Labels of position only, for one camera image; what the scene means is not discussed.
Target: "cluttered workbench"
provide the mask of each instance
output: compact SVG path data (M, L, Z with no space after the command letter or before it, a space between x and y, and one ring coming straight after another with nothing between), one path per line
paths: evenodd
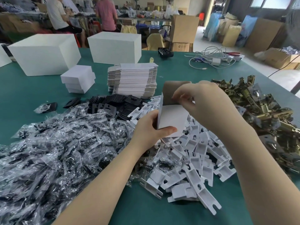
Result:
M78 65L92 66L96 75L95 84L82 97L107 95L107 68L111 65L94 63L89 49L80 49L80 53L82 58ZM200 80L233 79L233 83L237 83L239 77L255 75L256 82L264 93L272 93L282 106L294 110L294 124L300 120L300 99L244 62L225 69L215 69L208 64L198 63L199 68L205 67L207 70L196 70L189 66L189 58L182 52L176 52L174 57L162 60L154 51L142 51L139 62L149 62L151 57L159 65L155 95L161 94L163 83L167 80L196 83ZM11 136L22 125L44 120L47 114L33 112L40 104L57 102L57 112L62 113L65 111L62 107L66 102L78 97L78 94L68 93L59 75L27 77L17 63L0 68L0 85L2 145L12 143L14 140ZM293 181L300 188L300 180ZM199 202L168 203L167 193L162 200L158 200L138 183L134 183L132 188L125 187L110 224L252 224L236 175L224 183L215 178L214 187L208 187L208 190L222 205L216 216Z

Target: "person in pink shirt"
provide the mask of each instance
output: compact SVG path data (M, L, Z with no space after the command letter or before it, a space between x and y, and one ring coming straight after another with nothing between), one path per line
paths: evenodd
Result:
M116 27L117 11L110 0L99 0L97 2L96 15L101 18L103 31L120 32Z

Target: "yellow chair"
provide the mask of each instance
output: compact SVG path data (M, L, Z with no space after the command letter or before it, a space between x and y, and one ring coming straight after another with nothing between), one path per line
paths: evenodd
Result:
M159 47L164 47L163 37L159 33L153 33L147 38L148 50L157 51Z
M122 25L121 33L137 34L137 29L132 25Z

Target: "cable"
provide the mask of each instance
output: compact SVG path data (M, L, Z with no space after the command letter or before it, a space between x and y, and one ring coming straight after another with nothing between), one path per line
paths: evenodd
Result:
M196 68L196 67L192 66L191 65L192 60L195 60L196 62L201 62L201 61L205 62L216 69L224 69L229 66L232 66L236 62L235 59L229 58L227 56L227 54L225 54L225 53L223 53L222 48L218 48L216 46L209 46L201 52L196 52L196 54L195 53L186 53L185 56L191 58L189 60L189 65L194 69L206 70L207 68ZM220 59L221 64L219 66L212 65L213 58Z
M296 60L299 56L300 56L300 55L298 55L298 56L295 57L293 60L291 60L291 62L290 62L289 64L291 64L291 63L292 63L294 60ZM277 73L277 72L280 71L280 70L283 70L283 69L286 68L289 64L287 64L285 67L283 67L283 68L281 68L281 69L279 69L279 70L273 72L270 76L272 76L273 74Z

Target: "white power adapter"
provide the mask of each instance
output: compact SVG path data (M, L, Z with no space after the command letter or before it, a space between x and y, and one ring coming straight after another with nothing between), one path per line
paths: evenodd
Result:
M221 59L220 58L216 58L216 57L213 57L212 58L212 65L215 65L215 66L219 66L221 64Z

